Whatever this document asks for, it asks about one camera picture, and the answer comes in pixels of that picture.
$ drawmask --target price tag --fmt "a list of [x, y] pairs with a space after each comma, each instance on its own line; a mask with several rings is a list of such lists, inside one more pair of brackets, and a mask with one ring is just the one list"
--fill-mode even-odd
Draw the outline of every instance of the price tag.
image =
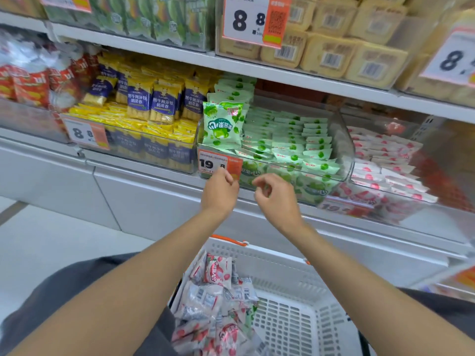
[[40, 0], [45, 6], [70, 8], [71, 10], [92, 12], [89, 0]]
[[291, 0], [224, 0], [223, 37], [280, 48]]
[[454, 29], [420, 76], [475, 87], [475, 30]]
[[105, 135], [104, 125], [66, 117], [63, 117], [62, 120], [68, 129], [69, 138], [73, 142], [94, 146], [100, 149], [110, 149]]
[[233, 179], [239, 180], [241, 176], [243, 160], [239, 157], [218, 154], [207, 150], [198, 150], [198, 170], [207, 174], [213, 174], [220, 167], [229, 171]]

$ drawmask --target person's left hand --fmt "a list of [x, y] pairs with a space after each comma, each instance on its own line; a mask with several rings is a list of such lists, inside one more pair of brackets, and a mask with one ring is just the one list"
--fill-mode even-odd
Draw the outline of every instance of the person's left hand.
[[239, 181], [234, 180], [227, 170], [220, 167], [206, 182], [201, 196], [201, 209], [210, 210], [226, 218], [236, 205], [238, 193]]

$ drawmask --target orange basket handle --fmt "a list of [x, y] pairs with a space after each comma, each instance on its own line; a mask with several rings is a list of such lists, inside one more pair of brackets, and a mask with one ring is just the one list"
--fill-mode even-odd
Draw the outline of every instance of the orange basket handle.
[[232, 244], [239, 245], [239, 246], [242, 246], [242, 247], [246, 247], [247, 245], [249, 245], [249, 242], [247, 242], [246, 240], [243, 240], [242, 242], [240, 242], [240, 241], [230, 239], [229, 237], [224, 237], [224, 236], [220, 236], [220, 235], [211, 235], [211, 237], [213, 239], [228, 241]]

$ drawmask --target floor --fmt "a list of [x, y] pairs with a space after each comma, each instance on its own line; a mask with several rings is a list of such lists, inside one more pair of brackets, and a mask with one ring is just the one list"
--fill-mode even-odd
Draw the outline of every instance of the floor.
[[[0, 197], [0, 213], [15, 201]], [[0, 323], [52, 273], [78, 261], [141, 251], [151, 240], [28, 205], [0, 225]]]

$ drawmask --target purple label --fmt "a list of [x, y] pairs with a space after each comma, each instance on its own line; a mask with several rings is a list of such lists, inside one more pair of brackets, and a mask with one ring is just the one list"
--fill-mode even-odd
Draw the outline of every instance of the purple label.
[[151, 106], [151, 95], [144, 89], [135, 89], [133, 86], [128, 87], [127, 104], [136, 110], [148, 111]]
[[106, 67], [102, 64], [99, 64], [99, 70], [101, 70], [101, 75], [111, 77], [113, 79], [117, 78], [117, 70], [114, 70], [112, 67]]
[[164, 145], [159, 142], [153, 142], [151, 139], [146, 137], [144, 146], [146, 153], [162, 159], [168, 158], [168, 145]]
[[162, 95], [161, 91], [154, 91], [151, 108], [163, 115], [172, 116], [178, 108], [178, 100], [172, 95]]
[[192, 89], [185, 90], [185, 107], [198, 114], [203, 113], [203, 101], [206, 97], [200, 93], [194, 93]]
[[116, 132], [115, 137], [118, 146], [122, 146], [123, 148], [135, 153], [139, 153], [142, 150], [142, 139], [137, 139], [131, 135], [125, 135], [120, 131]]
[[89, 93], [94, 96], [107, 97], [114, 89], [112, 84], [107, 80], [95, 79], [92, 83]]
[[172, 160], [180, 162], [181, 164], [190, 164], [194, 149], [180, 147], [180, 144], [170, 142], [168, 144], [169, 157]]
[[122, 72], [117, 72], [117, 77], [117, 92], [127, 95], [129, 93], [127, 77]]

